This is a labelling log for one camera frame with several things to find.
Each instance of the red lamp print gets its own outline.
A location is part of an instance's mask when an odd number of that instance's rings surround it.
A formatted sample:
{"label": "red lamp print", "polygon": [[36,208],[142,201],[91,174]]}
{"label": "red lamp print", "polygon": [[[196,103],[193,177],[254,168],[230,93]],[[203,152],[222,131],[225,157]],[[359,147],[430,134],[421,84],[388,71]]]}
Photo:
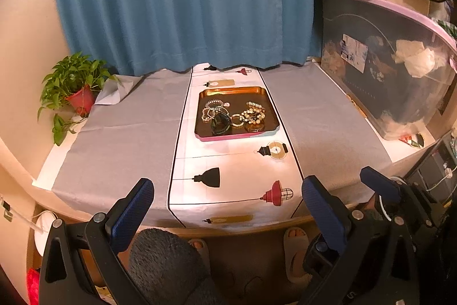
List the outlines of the red lamp print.
{"label": "red lamp print", "polygon": [[241,70],[237,70],[236,72],[241,73],[243,75],[248,75],[250,72],[252,72],[252,70],[250,70],[250,69],[246,70],[245,68],[242,68]]}
{"label": "red lamp print", "polygon": [[274,206],[281,206],[282,201],[286,201],[292,197],[292,189],[282,189],[279,180],[277,180],[273,183],[271,189],[267,191],[260,199],[264,200],[267,203],[273,203]]}

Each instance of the white slipper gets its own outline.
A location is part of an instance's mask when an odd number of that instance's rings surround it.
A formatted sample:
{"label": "white slipper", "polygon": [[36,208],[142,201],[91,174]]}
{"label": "white slipper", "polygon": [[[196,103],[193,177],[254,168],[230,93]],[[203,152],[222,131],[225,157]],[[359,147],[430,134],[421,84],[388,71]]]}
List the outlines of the white slipper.
{"label": "white slipper", "polygon": [[[300,230],[303,232],[302,236],[289,237],[291,230]],[[294,277],[291,272],[292,259],[295,254],[300,250],[307,250],[309,246],[309,239],[306,233],[300,228],[289,228],[284,233],[284,256],[286,262],[286,275],[290,282],[295,284],[306,284],[310,281],[312,275],[305,274],[301,277]]]}
{"label": "white slipper", "polygon": [[[195,248],[194,243],[200,243],[203,247],[202,248]],[[209,249],[206,245],[206,242],[203,239],[191,239],[189,240],[189,244],[194,247],[200,256],[202,257],[203,263],[205,264],[206,269],[208,269],[208,273],[211,274],[211,268],[209,265]]]}

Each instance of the blue gripper pad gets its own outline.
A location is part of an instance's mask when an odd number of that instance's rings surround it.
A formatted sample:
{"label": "blue gripper pad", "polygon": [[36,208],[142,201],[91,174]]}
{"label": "blue gripper pad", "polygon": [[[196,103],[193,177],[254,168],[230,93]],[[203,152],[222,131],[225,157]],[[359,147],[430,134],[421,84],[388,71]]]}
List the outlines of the blue gripper pad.
{"label": "blue gripper pad", "polygon": [[114,253],[125,251],[154,201],[154,184],[140,179],[130,193],[109,210],[105,230]]}
{"label": "blue gripper pad", "polygon": [[384,201],[389,203],[400,203],[401,193],[399,186],[373,168],[362,168],[360,171],[360,181],[375,193],[378,193]]}
{"label": "blue gripper pad", "polygon": [[340,199],[330,195],[316,176],[308,176],[303,180],[302,197],[328,247],[341,255],[351,229],[346,206]]}

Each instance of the black bangle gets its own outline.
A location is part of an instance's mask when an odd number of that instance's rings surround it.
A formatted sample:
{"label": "black bangle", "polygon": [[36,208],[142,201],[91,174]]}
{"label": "black bangle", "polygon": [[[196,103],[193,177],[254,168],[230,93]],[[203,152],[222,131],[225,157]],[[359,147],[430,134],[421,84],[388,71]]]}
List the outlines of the black bangle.
{"label": "black bangle", "polygon": [[214,136],[226,134],[232,129],[232,121],[224,112],[217,113],[211,120],[211,132]]}

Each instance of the screw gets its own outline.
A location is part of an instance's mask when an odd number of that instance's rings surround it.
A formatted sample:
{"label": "screw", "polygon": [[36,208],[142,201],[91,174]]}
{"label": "screw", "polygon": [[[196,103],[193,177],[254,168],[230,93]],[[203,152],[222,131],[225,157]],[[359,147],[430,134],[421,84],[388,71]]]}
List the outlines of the screw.
{"label": "screw", "polygon": [[395,223],[396,223],[397,225],[400,225],[400,226],[401,226],[401,225],[404,225],[404,220],[403,220],[403,218],[400,217],[400,216],[395,216],[394,221],[395,221]]}
{"label": "screw", "polygon": [[94,216],[94,221],[96,223],[101,223],[105,219],[105,214],[103,212],[99,212],[95,214]]}
{"label": "screw", "polygon": [[58,228],[60,225],[62,225],[62,220],[60,218],[54,220],[53,227]]}
{"label": "screw", "polygon": [[355,209],[352,212],[352,217],[355,218],[356,220],[362,220],[363,219],[363,212],[359,211],[358,209]]}
{"label": "screw", "polygon": [[317,242],[316,243],[316,249],[319,252],[325,252],[326,250],[328,250],[328,245],[325,242]]}

